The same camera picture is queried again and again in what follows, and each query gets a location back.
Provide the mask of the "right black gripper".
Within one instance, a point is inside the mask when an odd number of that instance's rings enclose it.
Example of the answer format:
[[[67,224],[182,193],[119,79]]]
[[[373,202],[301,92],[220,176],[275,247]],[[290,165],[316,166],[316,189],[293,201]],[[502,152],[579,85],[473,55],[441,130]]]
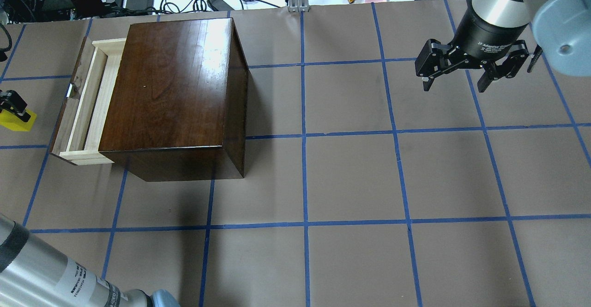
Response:
[[[451,63],[465,60],[477,66],[481,62],[484,69],[477,83],[479,93],[500,78],[515,77],[529,56],[525,40],[517,40],[525,28],[526,25],[505,28],[490,24],[469,5],[450,45],[430,38],[416,58],[415,71],[422,79],[423,91],[430,90],[435,78],[454,71]],[[495,61],[508,52],[502,64],[496,65]]]

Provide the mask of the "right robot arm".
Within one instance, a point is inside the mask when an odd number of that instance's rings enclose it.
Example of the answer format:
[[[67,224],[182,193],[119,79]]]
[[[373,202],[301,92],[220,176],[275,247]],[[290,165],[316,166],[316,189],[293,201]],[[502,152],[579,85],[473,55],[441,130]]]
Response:
[[[590,0],[470,0],[449,44],[429,39],[415,61],[423,89],[458,69],[483,69],[479,92],[500,78],[517,75],[529,55],[519,39],[530,25],[537,44],[532,69],[545,54],[553,69],[589,77]]]

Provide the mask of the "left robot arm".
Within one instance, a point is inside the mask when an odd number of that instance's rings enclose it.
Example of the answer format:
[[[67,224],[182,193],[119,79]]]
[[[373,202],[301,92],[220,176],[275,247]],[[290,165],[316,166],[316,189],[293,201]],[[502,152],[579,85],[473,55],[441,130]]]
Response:
[[[177,307],[170,292],[126,292],[1,216],[3,307]]]

